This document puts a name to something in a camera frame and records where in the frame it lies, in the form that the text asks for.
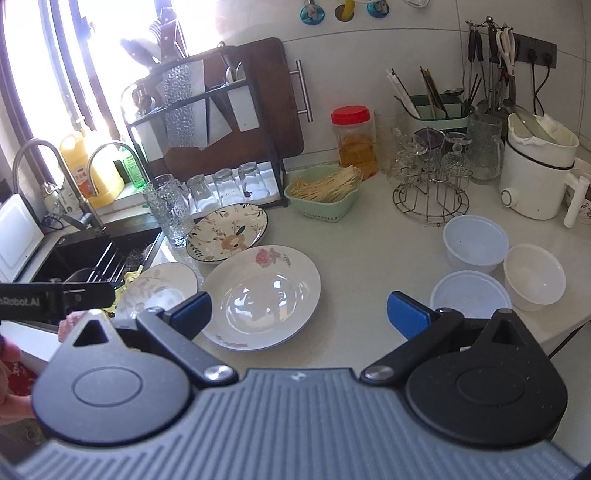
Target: wall hook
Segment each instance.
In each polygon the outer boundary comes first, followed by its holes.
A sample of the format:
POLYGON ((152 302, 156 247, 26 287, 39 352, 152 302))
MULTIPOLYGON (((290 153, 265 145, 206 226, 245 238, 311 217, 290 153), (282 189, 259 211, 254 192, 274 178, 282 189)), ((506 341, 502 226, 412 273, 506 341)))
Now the wall hook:
POLYGON ((306 25, 318 25, 324 20, 324 9, 316 5, 314 0, 305 0, 304 8, 301 9, 300 19, 306 25))
POLYGON ((386 0, 378 0, 368 4, 368 12, 374 18, 383 18, 390 13, 390 6, 386 0))

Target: floral plate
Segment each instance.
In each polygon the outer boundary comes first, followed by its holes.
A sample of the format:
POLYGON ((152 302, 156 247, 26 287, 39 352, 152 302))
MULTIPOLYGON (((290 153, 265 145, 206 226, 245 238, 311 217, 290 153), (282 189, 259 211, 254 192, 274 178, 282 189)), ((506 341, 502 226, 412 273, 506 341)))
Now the floral plate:
POLYGON ((195 260, 216 264, 255 245, 269 219, 252 203, 222 207, 197 222, 187 237, 187 252, 195 260))
POLYGON ((163 263, 136 278, 119 299, 115 318, 135 318, 149 307, 176 307, 197 293, 197 275, 182 263, 163 263))
POLYGON ((230 350, 262 350, 294 336, 310 319, 320 298, 320 275, 303 253, 265 245, 226 260, 203 290, 213 304, 205 336, 230 350))

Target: yellow cloth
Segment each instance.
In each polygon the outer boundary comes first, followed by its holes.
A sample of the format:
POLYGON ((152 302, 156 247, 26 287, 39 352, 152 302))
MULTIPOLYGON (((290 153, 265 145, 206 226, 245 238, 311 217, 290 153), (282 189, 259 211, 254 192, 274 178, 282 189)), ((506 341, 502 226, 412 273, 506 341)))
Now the yellow cloth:
POLYGON ((115 301, 113 302, 113 305, 103 309, 103 312, 105 312, 107 314, 109 314, 109 313, 115 314, 115 310, 117 309, 117 304, 119 303, 125 290, 127 289, 127 287, 129 286, 130 283, 132 283, 136 278, 138 278, 141 275, 143 269, 144 269, 143 267, 139 267, 135 272, 127 272, 125 275, 123 275, 124 283, 123 283, 123 285, 121 285, 120 287, 115 289, 115 301))

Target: glass cup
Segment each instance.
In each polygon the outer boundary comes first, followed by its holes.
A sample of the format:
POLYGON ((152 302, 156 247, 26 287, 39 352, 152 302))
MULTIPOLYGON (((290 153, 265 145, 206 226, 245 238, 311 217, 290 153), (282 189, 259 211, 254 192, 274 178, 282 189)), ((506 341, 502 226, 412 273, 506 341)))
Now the glass cup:
POLYGON ((231 169, 223 168, 215 172, 213 182, 216 186, 217 197, 223 207, 244 202, 244 194, 236 183, 231 169))
POLYGON ((255 161, 240 165, 238 177, 246 200, 261 200, 269 196, 269 189, 265 185, 265 180, 262 179, 255 161))
POLYGON ((501 140, 501 119, 479 113, 468 119, 468 137, 472 143, 466 149, 471 179, 485 185, 499 176, 505 146, 501 140))
POLYGON ((197 213, 210 213, 220 207, 220 203, 209 189, 205 175, 195 175, 187 180, 187 187, 193 196, 197 213))
POLYGON ((144 198, 170 245, 184 247, 194 223, 180 183, 171 174, 160 175, 144 187, 144 198))

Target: white plastic bowl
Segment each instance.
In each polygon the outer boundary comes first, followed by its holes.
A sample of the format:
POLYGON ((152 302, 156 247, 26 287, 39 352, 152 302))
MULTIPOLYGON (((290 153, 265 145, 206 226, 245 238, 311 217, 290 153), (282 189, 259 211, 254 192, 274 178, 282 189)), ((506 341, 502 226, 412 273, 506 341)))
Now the white plastic bowl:
POLYGON ((542 247, 520 244, 505 259, 505 288, 521 310, 537 312, 564 295, 566 276, 560 262, 542 247))
POLYGON ((492 272, 506 257, 509 239, 505 231, 488 218, 462 215, 443 229, 447 261, 454 270, 492 272))
POLYGON ((510 309, 509 294, 490 275, 464 270, 443 277, 431 293, 432 310, 448 307, 465 318, 489 319, 498 309, 510 309))

